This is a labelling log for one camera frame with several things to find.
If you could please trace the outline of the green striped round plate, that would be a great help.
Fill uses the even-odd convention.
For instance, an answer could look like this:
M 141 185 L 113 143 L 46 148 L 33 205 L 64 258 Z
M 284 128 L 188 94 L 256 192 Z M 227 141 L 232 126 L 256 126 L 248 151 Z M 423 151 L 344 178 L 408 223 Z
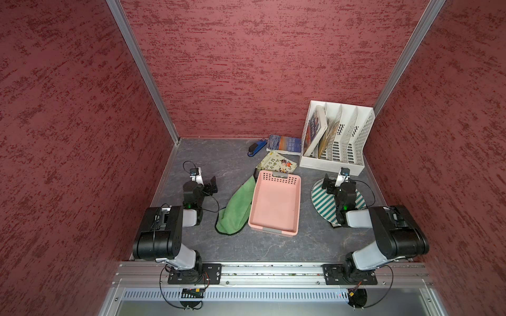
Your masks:
M 312 204 L 317 213 L 333 228 L 371 228 L 370 214 L 357 182 L 348 180 L 340 187 L 337 195 L 327 194 L 321 189 L 323 179 L 317 181 L 311 192 Z

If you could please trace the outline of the green cleaning cloth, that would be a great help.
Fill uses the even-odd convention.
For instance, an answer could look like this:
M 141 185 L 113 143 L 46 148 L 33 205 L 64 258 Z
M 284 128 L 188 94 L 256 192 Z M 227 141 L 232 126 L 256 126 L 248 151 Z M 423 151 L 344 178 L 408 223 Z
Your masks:
M 251 176 L 232 196 L 225 209 L 218 213 L 215 229 L 232 236 L 241 232 L 249 221 L 256 180 Z

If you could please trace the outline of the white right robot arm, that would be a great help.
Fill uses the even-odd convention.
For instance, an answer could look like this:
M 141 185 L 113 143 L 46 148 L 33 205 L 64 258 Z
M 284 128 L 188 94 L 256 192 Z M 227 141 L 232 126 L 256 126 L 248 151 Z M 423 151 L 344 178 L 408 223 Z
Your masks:
M 403 205 L 357 208 L 357 182 L 346 172 L 336 179 L 325 175 L 314 187 L 314 207 L 337 228 L 372 229 L 374 242 L 352 251 L 328 275 L 340 283 L 367 281 L 373 272 L 398 259 L 415 258 L 429 252 L 429 243 L 409 210 Z

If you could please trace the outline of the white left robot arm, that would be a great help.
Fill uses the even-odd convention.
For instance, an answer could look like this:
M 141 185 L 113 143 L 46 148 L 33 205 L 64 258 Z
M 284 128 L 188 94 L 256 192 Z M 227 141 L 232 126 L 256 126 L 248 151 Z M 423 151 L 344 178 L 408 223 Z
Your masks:
M 209 183 L 190 180 L 183 185 L 182 205 L 148 208 L 137 230 L 133 258 L 163 263 L 176 281 L 202 280 L 202 257 L 183 244 L 183 228 L 202 222 L 204 199 L 217 192 L 216 177 Z

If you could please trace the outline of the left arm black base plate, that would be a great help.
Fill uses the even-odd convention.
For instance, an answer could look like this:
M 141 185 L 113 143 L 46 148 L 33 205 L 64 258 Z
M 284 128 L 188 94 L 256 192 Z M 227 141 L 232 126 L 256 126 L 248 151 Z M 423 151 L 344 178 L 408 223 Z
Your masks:
M 168 284 L 202 284 L 208 286 L 220 284 L 222 267 L 222 264 L 219 263 L 203 263 L 197 269 L 178 271 L 167 266 L 163 271 L 168 274 Z

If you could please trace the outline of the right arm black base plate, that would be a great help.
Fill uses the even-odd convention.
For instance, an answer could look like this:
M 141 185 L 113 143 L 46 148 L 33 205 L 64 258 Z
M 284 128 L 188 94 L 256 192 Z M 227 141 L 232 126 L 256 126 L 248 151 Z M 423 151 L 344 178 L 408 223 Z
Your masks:
M 351 287 L 356 285 L 373 286 L 378 284 L 374 270 L 361 271 L 351 263 L 324 264 L 322 269 L 327 285 Z

